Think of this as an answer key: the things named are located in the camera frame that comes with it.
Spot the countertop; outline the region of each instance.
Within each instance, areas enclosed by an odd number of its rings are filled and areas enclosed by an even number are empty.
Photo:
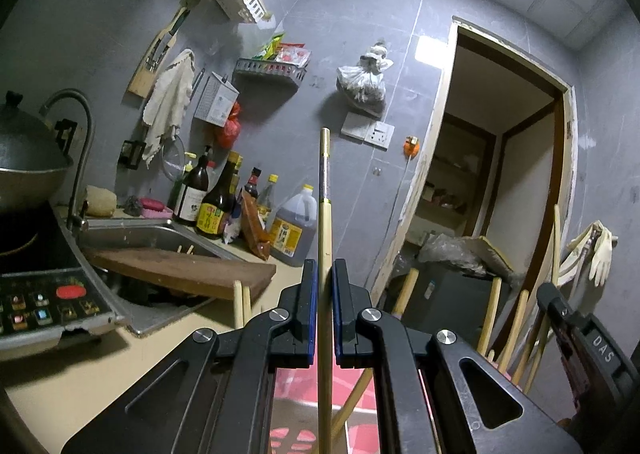
[[[247,261],[261,261],[242,244],[215,243]],[[276,307],[283,288],[298,284],[302,268],[270,257],[276,274],[257,301],[254,315]],[[233,301],[213,301],[195,313],[135,338],[120,328],[100,343],[21,358],[0,364],[0,380],[20,416],[50,454],[64,444],[194,330],[210,327],[224,333],[233,326]]]

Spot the silver screw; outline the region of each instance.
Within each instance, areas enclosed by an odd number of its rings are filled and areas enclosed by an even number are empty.
[[[448,329],[441,329],[436,334],[436,339],[438,339],[438,342],[442,342],[443,344],[453,344],[457,337],[452,331],[449,331]]]
[[[380,313],[380,310],[375,308],[364,309],[362,310],[361,315],[364,320],[368,320],[369,322],[375,322],[377,320],[380,320],[380,317],[382,317],[382,313]]]
[[[198,344],[204,344],[213,338],[213,330],[209,328],[196,329],[196,331],[191,335],[191,338],[193,338],[193,341]]]
[[[282,322],[283,320],[287,320],[288,318],[289,312],[284,308],[272,309],[269,312],[269,319],[274,320],[275,322]]]

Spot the orange plug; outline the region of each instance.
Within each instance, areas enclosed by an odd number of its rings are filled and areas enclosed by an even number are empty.
[[[420,141],[418,137],[407,137],[404,141],[404,156],[407,158],[415,158],[420,151]]]

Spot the red plastic bag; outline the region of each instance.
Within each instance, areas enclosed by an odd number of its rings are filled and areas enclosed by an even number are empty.
[[[229,117],[226,119],[225,126],[216,126],[214,128],[214,135],[216,137],[216,140],[218,141],[218,145],[223,149],[231,149],[238,139],[238,136],[240,135],[242,126],[240,124],[240,121],[238,120],[239,114],[240,105],[238,104],[238,102],[235,102],[234,106],[231,108]]]

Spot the wooden cutting board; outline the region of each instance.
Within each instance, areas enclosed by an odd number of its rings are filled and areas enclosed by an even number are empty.
[[[160,287],[232,300],[234,281],[249,287],[255,300],[271,282],[276,265],[179,254],[159,249],[82,250],[94,266]]]

